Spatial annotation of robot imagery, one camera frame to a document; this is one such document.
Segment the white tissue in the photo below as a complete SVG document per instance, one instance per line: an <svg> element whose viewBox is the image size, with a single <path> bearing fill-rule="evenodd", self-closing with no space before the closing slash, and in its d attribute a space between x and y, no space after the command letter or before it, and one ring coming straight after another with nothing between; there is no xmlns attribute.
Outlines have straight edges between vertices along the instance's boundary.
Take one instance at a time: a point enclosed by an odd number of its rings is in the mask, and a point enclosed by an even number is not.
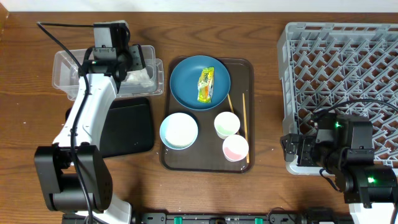
<svg viewBox="0 0 398 224"><path fill-rule="evenodd" d="M140 86L144 88L154 86L154 82L151 80L146 68L143 70L127 72L125 82L140 84Z"/></svg>

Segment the blue plate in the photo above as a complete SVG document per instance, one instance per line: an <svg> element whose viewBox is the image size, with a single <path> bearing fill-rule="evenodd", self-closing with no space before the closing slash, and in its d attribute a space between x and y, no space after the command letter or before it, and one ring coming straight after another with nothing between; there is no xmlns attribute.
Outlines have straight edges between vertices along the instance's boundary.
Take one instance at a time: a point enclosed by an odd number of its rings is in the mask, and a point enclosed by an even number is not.
<svg viewBox="0 0 398 224"><path fill-rule="evenodd" d="M213 96L210 103L197 100L198 81L204 68L215 69ZM209 110L222 103L231 88L231 77L227 68L217 59L206 55L196 55L183 59L172 70L170 90L174 98L191 110Z"/></svg>

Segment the white cup pink inside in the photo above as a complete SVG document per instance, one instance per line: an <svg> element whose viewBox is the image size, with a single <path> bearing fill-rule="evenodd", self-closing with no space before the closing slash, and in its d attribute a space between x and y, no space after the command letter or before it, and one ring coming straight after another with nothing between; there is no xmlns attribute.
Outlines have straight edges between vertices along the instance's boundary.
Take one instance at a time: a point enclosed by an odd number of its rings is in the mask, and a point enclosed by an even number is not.
<svg viewBox="0 0 398 224"><path fill-rule="evenodd" d="M223 141L222 150L228 161L238 162L246 158L249 144L244 137L234 134Z"/></svg>

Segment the white cup green inside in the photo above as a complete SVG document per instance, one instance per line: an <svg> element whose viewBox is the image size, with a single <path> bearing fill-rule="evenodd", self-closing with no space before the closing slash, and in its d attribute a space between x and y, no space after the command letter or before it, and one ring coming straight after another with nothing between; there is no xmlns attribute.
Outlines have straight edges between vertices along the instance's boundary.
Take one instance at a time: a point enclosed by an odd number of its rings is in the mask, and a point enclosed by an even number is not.
<svg viewBox="0 0 398 224"><path fill-rule="evenodd" d="M214 127L221 139L236 134L240 129L240 120L232 112L222 112L214 120Z"/></svg>

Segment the yellow snack wrapper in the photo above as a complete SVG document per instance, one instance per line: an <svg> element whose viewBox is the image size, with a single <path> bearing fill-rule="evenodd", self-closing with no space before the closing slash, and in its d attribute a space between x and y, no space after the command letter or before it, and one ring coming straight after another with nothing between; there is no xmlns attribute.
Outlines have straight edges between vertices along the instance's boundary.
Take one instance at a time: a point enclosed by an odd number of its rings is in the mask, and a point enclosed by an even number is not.
<svg viewBox="0 0 398 224"><path fill-rule="evenodd" d="M202 70L198 80L198 102L211 103L213 96L214 75L214 67L206 67Z"/></svg>

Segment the light blue rice bowl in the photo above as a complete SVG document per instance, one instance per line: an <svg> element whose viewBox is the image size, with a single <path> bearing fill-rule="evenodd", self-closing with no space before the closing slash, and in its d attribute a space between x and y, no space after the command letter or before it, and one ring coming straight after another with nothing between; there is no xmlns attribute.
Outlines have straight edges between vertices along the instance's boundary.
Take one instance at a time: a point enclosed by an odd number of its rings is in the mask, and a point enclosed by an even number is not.
<svg viewBox="0 0 398 224"><path fill-rule="evenodd" d="M183 150L196 141L198 125L189 114L173 113L163 120L159 134L167 148Z"/></svg>

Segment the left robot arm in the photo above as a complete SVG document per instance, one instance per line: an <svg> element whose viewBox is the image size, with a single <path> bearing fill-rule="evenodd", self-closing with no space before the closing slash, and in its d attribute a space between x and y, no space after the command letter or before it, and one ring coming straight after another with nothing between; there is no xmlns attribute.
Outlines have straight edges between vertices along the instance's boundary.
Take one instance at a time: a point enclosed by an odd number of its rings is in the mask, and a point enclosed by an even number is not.
<svg viewBox="0 0 398 224"><path fill-rule="evenodd" d="M68 54L78 67L75 102L53 143L34 155L45 204L85 223L133 223L132 205L113 192L100 141L121 84L129 73L146 71L142 47L90 47L81 60Z"/></svg>

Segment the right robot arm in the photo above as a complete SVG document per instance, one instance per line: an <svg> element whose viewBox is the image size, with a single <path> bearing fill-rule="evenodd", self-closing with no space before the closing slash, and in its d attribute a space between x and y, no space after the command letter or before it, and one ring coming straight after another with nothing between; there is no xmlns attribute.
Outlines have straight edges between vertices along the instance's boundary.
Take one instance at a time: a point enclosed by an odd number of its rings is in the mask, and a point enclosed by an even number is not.
<svg viewBox="0 0 398 224"><path fill-rule="evenodd" d="M314 136L280 138L285 162L314 164L335 191L344 195L355 223L397 223L397 177L374 163L373 124L368 118L326 113L316 120Z"/></svg>

